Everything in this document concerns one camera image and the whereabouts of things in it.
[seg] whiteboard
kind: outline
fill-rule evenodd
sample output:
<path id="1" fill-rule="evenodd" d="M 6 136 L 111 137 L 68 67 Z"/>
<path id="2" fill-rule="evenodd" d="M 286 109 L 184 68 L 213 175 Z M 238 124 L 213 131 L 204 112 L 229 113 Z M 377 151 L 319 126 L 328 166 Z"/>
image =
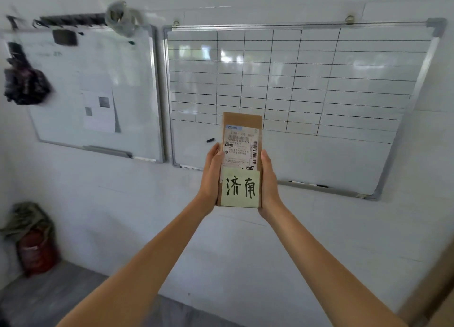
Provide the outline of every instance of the whiteboard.
<path id="1" fill-rule="evenodd" d="M 281 184 L 379 198 L 445 20 L 173 26 L 173 164 L 201 169 L 223 112 L 263 117 Z"/>
<path id="2" fill-rule="evenodd" d="M 153 29 L 142 27 L 133 38 L 108 27 L 74 30 L 75 47 L 55 44 L 49 29 L 3 34 L 5 42 L 22 44 L 31 65 L 52 85 L 44 103 L 28 107 L 39 140 L 163 162 Z M 111 84 L 115 132 L 84 127 L 81 76 Z"/>

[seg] silver metal frame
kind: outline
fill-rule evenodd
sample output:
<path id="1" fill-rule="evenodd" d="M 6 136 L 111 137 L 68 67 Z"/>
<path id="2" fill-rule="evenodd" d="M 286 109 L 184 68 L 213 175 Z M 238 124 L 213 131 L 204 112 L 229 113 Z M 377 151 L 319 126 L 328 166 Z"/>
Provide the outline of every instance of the silver metal frame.
<path id="1" fill-rule="evenodd" d="M 103 154 L 109 154 L 109 155 L 116 155 L 116 156 L 121 156 L 121 157 L 126 157 L 130 159 L 139 159 L 143 161 L 149 161 L 149 162 L 156 162 L 156 163 L 163 163 L 166 158 L 165 158 L 165 153 L 164 153 L 164 141 L 163 141 L 163 135 L 162 135 L 162 117 L 161 117 L 161 105 L 160 105 L 160 98 L 159 98 L 159 86 L 158 86 L 158 81 L 157 81 L 157 67 L 156 67 L 156 46 L 155 46 L 155 37 L 156 37 L 156 28 L 151 25 L 146 25 L 146 26 L 141 26 L 142 29 L 148 32 L 149 39 L 150 39 L 150 63 L 151 63 L 151 70 L 154 75 L 151 75 L 150 80 L 155 87 L 155 89 L 152 89 L 150 91 L 150 100 L 153 108 L 156 108 L 158 111 L 158 117 L 159 117 L 159 138 L 160 138 L 160 151 L 161 151 L 161 158 L 162 160 L 158 159 L 149 159 L 145 157 L 139 157 L 139 156 L 132 156 L 129 152 L 127 151 L 118 151 L 118 150 L 111 150 L 111 149 L 104 149 L 96 146 L 74 146 L 71 144 L 66 144 L 66 143 L 60 143 L 60 142 L 53 142 L 53 141 L 45 141 L 42 140 L 39 137 L 38 131 L 36 129 L 35 122 L 33 121 L 33 118 L 31 117 L 30 110 L 27 108 L 27 113 L 29 115 L 29 118 L 31 120 L 31 123 L 33 125 L 33 129 L 35 130 L 35 135 L 36 138 L 38 139 L 39 142 L 43 143 L 48 143 L 48 144 L 53 144 L 57 146 L 65 146 L 65 147 L 70 147 L 70 148 L 76 148 L 76 149 L 81 149 L 81 150 L 88 150 L 88 151 L 95 151 Z M 110 27 L 107 26 L 93 26 L 93 27 L 78 27 L 74 28 L 75 31 L 81 32 L 84 30 L 89 30 L 89 31 L 108 31 L 111 30 Z M 46 29 L 31 29 L 31 30 L 18 30 L 17 32 L 13 31 L 8 31 L 8 32 L 3 32 L 3 34 L 12 34 L 16 35 L 16 38 L 18 38 L 18 41 L 20 41 L 18 35 L 20 33 L 39 33 L 39 32 L 50 32 L 48 28 Z M 6 42 L 4 42 L 6 45 L 6 53 L 9 53 L 8 46 Z"/>
<path id="2" fill-rule="evenodd" d="M 427 21 L 423 22 L 360 22 L 353 25 L 347 25 L 345 23 L 332 23 L 332 22 L 322 22 L 322 23 L 303 23 L 303 24 L 257 24 L 257 25 L 193 25 L 193 26 L 166 26 L 164 27 L 164 39 L 163 39 L 163 48 L 164 48 L 164 62 L 166 69 L 166 84 L 167 84 L 167 102 L 169 105 L 169 114 L 170 114 L 170 133 L 172 138 L 172 163 L 173 166 L 179 168 L 188 168 L 203 170 L 202 168 L 181 165 L 175 161 L 175 147 L 174 147 L 174 138 L 173 138 L 173 125 L 172 125 L 172 99 L 170 91 L 170 71 L 169 71 L 169 58 L 168 58 L 168 45 L 167 45 L 167 35 L 169 32 L 184 32 L 184 31 L 232 31 L 232 30 L 257 30 L 257 29 L 322 29 L 322 28 L 363 28 L 363 27 L 395 27 L 395 26 L 426 26 L 433 27 L 434 32 L 432 33 L 433 38 L 430 42 L 429 49 L 427 51 L 426 57 L 424 58 L 421 70 L 419 72 L 418 78 L 415 83 L 412 95 L 410 96 L 410 102 L 408 103 L 404 116 L 399 124 L 397 129 L 394 142 L 391 145 L 389 150 L 388 157 L 383 167 L 383 171 L 380 175 L 377 188 L 372 194 L 362 194 L 359 192 L 348 191 L 345 189 L 338 189 L 334 187 L 325 187 L 317 184 L 306 184 L 297 181 L 283 181 L 279 180 L 280 185 L 298 187 L 303 189 L 310 189 L 314 191 L 327 192 L 332 194 L 338 194 L 348 197 L 362 198 L 367 200 L 379 200 L 381 194 L 383 193 L 383 188 L 386 183 L 386 180 L 389 176 L 391 166 L 394 162 L 394 159 L 397 155 L 397 149 L 401 143 L 403 129 L 405 127 L 406 121 L 411 115 L 411 112 L 415 108 L 416 102 L 418 100 L 419 93 L 421 91 L 424 80 L 427 76 L 430 63 L 437 49 L 437 45 L 440 42 L 445 28 L 446 28 L 446 19 L 443 18 L 430 18 Z"/>

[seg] vertical barcode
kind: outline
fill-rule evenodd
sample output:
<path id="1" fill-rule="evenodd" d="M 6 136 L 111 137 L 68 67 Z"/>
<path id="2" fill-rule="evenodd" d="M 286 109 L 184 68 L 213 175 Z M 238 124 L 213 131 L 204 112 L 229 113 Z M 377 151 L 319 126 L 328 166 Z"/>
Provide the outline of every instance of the vertical barcode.
<path id="1" fill-rule="evenodd" d="M 253 164 L 257 164 L 257 148 L 258 148 L 258 142 L 254 141 L 254 145 L 253 145 Z"/>

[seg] floor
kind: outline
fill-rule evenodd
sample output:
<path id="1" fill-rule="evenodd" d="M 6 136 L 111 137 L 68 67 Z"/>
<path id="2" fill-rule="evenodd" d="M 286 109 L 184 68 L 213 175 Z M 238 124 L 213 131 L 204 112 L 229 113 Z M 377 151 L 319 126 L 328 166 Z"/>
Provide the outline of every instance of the floor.
<path id="1" fill-rule="evenodd" d="M 61 262 L 47 273 L 19 278 L 0 291 L 11 327 L 54 327 L 106 276 Z M 239 327 L 239 325 L 159 296 L 143 327 Z"/>

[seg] red container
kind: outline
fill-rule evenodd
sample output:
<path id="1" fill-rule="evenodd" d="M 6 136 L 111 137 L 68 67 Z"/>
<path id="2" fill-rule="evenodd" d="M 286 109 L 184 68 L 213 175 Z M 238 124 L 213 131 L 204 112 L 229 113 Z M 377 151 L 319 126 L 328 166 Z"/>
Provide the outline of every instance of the red container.
<path id="1" fill-rule="evenodd" d="M 32 229 L 16 244 L 20 263 L 27 277 L 49 271 L 58 262 L 52 238 L 44 239 L 39 229 Z"/>

